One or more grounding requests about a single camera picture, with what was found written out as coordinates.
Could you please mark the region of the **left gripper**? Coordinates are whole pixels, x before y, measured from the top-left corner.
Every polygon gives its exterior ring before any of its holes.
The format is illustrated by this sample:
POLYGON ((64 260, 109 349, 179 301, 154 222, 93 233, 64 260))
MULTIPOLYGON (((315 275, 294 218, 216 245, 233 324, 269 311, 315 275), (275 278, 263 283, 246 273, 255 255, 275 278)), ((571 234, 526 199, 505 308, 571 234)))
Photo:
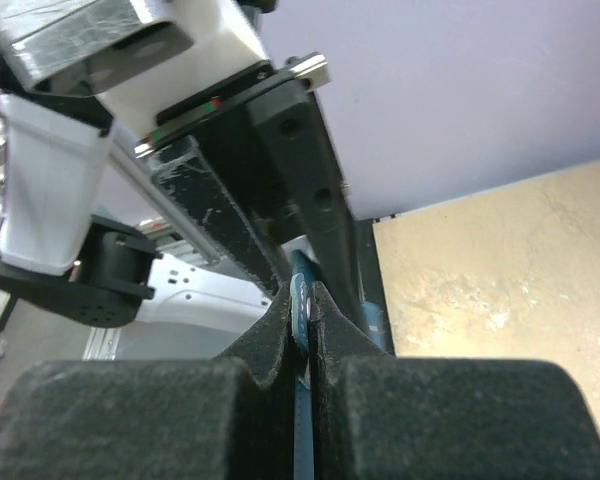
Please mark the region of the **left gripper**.
POLYGON ((270 296, 291 267, 243 210, 295 209, 338 308, 368 335, 354 220, 315 95, 329 80, 318 52, 279 69, 259 62, 160 112, 134 153, 189 222, 270 296))

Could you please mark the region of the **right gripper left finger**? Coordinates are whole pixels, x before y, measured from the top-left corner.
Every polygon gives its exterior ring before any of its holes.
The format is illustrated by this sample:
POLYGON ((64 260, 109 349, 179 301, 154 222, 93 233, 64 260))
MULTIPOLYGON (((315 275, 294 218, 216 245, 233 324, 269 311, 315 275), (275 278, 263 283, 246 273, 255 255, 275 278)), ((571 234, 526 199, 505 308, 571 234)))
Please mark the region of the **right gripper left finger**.
POLYGON ((35 365, 0 405, 0 479, 290 479, 298 300, 205 360, 35 365))

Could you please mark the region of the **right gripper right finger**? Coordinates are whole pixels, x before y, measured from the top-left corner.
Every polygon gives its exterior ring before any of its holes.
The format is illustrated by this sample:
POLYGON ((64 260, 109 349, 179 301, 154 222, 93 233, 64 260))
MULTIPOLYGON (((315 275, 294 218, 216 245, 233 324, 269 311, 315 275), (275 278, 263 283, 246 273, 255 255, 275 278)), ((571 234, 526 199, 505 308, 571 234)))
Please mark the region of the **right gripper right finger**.
POLYGON ((396 357, 311 289, 320 479, 600 479, 600 435, 560 366, 396 357))

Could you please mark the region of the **blue card holder wallet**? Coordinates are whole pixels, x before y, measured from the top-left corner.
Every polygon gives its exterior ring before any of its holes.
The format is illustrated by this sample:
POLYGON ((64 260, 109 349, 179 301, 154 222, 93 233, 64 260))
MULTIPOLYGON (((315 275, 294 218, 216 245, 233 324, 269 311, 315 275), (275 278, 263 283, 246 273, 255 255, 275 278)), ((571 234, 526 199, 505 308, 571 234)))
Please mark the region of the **blue card holder wallet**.
POLYGON ((309 287, 317 281, 316 264, 301 250, 290 254, 292 277, 289 293, 291 300, 291 337, 297 347, 295 403, 293 428, 293 479, 314 479, 314 446, 312 421, 312 394, 310 371, 309 319, 311 300, 309 287))

